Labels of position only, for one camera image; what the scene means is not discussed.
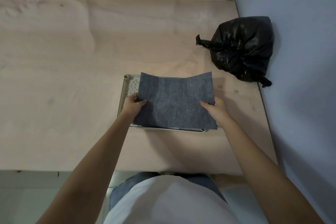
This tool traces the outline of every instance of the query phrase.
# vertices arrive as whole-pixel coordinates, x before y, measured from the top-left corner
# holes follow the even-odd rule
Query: white shirt
[[[220,223],[238,224],[216,193],[173,175],[135,185],[108,213],[104,224]]]

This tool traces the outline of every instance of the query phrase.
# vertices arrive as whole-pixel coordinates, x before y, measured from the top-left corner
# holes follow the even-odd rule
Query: black garbage bag
[[[220,24],[211,41],[196,36],[196,44],[210,50],[218,69],[232,73],[239,80],[271,86],[265,78],[273,53],[274,33],[267,16],[236,18]]]

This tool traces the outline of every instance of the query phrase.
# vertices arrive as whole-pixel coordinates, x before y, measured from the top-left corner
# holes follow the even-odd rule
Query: hand
[[[209,105],[206,102],[200,101],[200,104],[202,107],[204,107],[211,117],[213,117],[218,125],[222,125],[225,120],[232,119],[228,109],[226,108],[224,100],[215,97],[215,104],[214,105]]]
[[[125,98],[124,107],[121,113],[127,115],[129,118],[134,120],[135,116],[140,112],[141,107],[143,107],[147,100],[142,100],[140,102],[136,102],[138,93],[133,93],[132,95]]]

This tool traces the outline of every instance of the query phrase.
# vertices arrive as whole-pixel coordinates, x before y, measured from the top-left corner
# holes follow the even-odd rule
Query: gray felt sheet
[[[136,125],[217,129],[216,121],[200,105],[200,100],[215,104],[211,72],[189,78],[141,73],[137,99],[148,102],[135,117]]]

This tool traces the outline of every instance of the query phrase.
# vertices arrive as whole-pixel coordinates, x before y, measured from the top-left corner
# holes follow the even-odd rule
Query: white tray
[[[139,82],[140,82],[140,75],[138,74],[125,74],[124,75],[124,83],[121,89],[118,115],[123,109],[125,98],[135,92],[138,92]],[[139,126],[133,123],[130,125],[130,127],[143,128],[143,129],[159,129],[159,130],[173,129],[173,130],[194,131],[194,132],[205,132],[206,131],[205,129],[200,129],[200,128],[153,128],[153,127]]]

